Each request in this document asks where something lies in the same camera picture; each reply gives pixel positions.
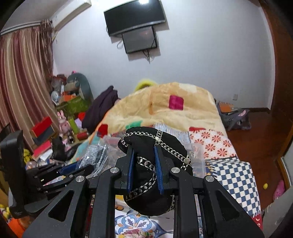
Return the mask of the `large wall television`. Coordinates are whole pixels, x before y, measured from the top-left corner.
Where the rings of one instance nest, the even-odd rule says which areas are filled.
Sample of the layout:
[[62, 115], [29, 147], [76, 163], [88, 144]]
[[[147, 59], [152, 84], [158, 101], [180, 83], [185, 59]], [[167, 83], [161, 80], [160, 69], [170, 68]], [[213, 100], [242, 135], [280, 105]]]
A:
[[166, 22], [160, 1], [130, 1], [104, 12], [109, 36]]

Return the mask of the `white air conditioner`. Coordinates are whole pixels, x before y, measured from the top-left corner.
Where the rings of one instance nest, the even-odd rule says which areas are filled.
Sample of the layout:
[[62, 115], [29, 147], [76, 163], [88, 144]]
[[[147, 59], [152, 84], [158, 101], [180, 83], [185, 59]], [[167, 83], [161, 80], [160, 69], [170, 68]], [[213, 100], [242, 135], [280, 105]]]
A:
[[50, 18], [52, 26], [56, 31], [61, 30], [66, 24], [73, 20], [80, 13], [91, 7], [91, 1], [74, 0], [69, 1], [58, 9]]

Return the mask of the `beige plush blanket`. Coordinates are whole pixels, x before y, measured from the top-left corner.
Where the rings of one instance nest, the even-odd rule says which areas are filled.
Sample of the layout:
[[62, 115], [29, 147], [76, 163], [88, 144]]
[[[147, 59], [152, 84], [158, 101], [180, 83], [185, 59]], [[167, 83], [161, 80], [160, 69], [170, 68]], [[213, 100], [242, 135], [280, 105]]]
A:
[[100, 122], [107, 133], [126, 130], [128, 126], [163, 123], [180, 131], [204, 128], [226, 133], [212, 94], [185, 83], [157, 84], [121, 99]]

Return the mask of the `red box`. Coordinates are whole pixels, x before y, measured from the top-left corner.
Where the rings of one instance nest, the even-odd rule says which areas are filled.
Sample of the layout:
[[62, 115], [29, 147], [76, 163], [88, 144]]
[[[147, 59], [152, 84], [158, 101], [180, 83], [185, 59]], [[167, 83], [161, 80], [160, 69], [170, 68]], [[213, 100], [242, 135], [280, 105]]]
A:
[[31, 130], [30, 134], [32, 137], [39, 137], [52, 125], [52, 120], [49, 116], [44, 117], [40, 122], [35, 124]]

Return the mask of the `silver glitter fabric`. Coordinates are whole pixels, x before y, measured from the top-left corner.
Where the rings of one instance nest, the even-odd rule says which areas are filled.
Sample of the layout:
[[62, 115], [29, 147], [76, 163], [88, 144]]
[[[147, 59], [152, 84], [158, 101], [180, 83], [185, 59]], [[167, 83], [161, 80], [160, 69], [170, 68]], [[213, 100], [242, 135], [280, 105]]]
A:
[[90, 145], [78, 162], [78, 168], [80, 169], [87, 165], [92, 165], [94, 170], [87, 178], [99, 176], [103, 171], [109, 168], [108, 152], [109, 146], [107, 145]]

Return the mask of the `patchwork patterned bedspread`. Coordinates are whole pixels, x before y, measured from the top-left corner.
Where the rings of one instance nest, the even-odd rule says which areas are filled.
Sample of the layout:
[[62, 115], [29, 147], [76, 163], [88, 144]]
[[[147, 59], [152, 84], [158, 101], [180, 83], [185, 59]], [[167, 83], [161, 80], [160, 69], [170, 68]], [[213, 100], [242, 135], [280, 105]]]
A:
[[[219, 183], [244, 208], [257, 226], [263, 228], [260, 199], [249, 162], [240, 161], [230, 140], [220, 131], [197, 129], [181, 132], [166, 125], [132, 127], [121, 136], [121, 141], [132, 135], [140, 135], [156, 141], [157, 137], [170, 134], [185, 147], [191, 160], [194, 176], [213, 175]], [[172, 237], [173, 213], [147, 217], [129, 207], [115, 212], [117, 237], [142, 234], [143, 237]]]

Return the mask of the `small wall monitor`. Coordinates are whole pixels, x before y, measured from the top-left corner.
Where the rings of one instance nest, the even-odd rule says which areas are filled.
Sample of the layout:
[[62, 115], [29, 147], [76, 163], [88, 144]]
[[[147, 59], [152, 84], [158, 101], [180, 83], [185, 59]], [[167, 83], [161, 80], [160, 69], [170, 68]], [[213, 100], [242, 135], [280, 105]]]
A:
[[157, 48], [157, 40], [152, 26], [138, 28], [122, 34], [126, 54]]

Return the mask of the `striped pink curtain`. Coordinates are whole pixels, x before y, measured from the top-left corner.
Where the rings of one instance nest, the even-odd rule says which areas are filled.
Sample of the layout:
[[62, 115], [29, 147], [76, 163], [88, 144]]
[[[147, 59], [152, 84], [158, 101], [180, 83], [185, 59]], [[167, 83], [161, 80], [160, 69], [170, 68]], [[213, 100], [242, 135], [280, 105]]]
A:
[[51, 23], [23, 28], [1, 36], [1, 127], [22, 130], [32, 150], [32, 127], [49, 116], [57, 127], [51, 100], [53, 47]]

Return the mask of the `grey plush toy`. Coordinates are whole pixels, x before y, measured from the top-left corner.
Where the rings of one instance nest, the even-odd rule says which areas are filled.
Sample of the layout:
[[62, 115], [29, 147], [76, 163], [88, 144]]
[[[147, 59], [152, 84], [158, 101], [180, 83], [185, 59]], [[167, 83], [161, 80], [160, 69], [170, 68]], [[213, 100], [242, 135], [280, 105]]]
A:
[[93, 95], [89, 82], [85, 75], [81, 73], [73, 73], [67, 78], [64, 91], [78, 93], [82, 99], [93, 102]]

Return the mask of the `dark purple garment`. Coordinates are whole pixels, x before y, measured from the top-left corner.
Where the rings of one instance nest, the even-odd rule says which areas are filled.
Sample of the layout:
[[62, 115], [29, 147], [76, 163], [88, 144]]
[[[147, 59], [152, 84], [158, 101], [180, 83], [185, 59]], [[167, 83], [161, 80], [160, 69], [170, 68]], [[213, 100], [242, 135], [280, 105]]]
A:
[[86, 111], [84, 119], [82, 120], [82, 128], [92, 134], [98, 124], [103, 120], [106, 113], [119, 99], [118, 91], [114, 89], [114, 86], [109, 86], [93, 101]]

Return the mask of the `green gift box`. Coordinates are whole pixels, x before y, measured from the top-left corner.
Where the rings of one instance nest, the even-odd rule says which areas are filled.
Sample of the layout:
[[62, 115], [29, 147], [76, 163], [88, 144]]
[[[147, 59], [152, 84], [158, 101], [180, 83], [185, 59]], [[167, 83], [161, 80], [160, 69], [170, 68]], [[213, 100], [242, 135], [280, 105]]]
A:
[[75, 97], [68, 102], [63, 102], [56, 106], [57, 111], [63, 111], [65, 117], [75, 116], [75, 114], [86, 112], [91, 105], [90, 100], [84, 100], [80, 96]]

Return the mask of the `pink rabbit toy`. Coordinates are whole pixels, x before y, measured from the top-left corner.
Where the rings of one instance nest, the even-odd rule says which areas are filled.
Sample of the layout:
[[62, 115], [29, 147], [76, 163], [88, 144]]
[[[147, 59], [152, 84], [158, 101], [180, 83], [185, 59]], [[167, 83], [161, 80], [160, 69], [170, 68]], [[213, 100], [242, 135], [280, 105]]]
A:
[[64, 135], [66, 135], [71, 130], [71, 126], [62, 110], [57, 112], [57, 116], [59, 121], [59, 131], [60, 131], [59, 136], [64, 137]]

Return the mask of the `brown wooden door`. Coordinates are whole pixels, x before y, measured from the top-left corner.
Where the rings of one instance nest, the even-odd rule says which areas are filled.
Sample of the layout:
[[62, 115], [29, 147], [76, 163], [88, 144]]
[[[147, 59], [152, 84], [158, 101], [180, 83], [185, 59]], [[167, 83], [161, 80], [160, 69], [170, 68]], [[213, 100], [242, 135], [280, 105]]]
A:
[[284, 123], [286, 138], [278, 152], [281, 158], [292, 140], [292, 27], [274, 1], [259, 1], [272, 36], [275, 83], [271, 112]]

